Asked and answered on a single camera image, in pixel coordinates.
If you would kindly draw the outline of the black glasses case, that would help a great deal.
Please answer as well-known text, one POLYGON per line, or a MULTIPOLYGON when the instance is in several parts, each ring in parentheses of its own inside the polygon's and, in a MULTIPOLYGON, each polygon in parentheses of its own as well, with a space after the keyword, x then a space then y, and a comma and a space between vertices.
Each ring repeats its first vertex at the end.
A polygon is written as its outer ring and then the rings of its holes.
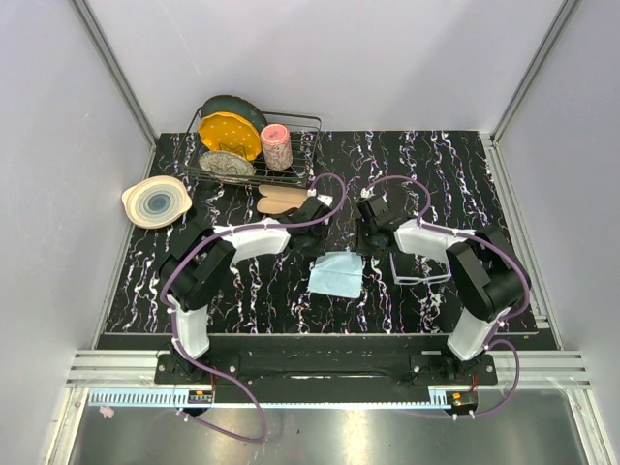
POLYGON ((309 197, 304 189, 277 185, 263 184, 258 191, 261 198, 257 202, 257 209, 266 215, 278 215, 292 208, 300 208, 309 197))

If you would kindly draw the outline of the light blue cleaning cloth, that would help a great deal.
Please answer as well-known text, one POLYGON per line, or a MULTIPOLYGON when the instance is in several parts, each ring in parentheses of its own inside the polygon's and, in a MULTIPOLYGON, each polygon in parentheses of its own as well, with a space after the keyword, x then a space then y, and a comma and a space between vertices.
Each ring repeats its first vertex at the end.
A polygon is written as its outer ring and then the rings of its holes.
POLYGON ((308 291, 356 299, 361 295, 364 262, 355 252, 328 252, 316 259, 308 291))

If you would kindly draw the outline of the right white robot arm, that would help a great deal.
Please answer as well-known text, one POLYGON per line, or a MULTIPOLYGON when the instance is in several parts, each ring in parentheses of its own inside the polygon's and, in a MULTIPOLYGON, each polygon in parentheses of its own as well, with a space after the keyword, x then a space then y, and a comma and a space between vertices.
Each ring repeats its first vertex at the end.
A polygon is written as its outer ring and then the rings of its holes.
POLYGON ((471 377, 499 327, 530 306, 531 280, 502 232, 441 227, 399 217, 379 195, 357 202, 357 238, 370 254, 397 252, 443 264, 461 302, 461 314, 431 369, 452 384, 471 377))

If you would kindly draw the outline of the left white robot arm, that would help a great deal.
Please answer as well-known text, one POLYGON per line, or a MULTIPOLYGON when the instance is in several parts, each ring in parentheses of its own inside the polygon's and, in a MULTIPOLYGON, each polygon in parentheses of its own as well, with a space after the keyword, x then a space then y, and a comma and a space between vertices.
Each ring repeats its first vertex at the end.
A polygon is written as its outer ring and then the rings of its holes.
POLYGON ((160 301, 170 314, 172 346, 179 355, 174 369, 184 381, 196 384, 208 374, 208 306, 230 268, 290 250, 318 255, 336 211, 324 200, 309 197, 300 207, 259 222, 232 227, 195 222, 181 235, 157 271, 163 283, 160 301))

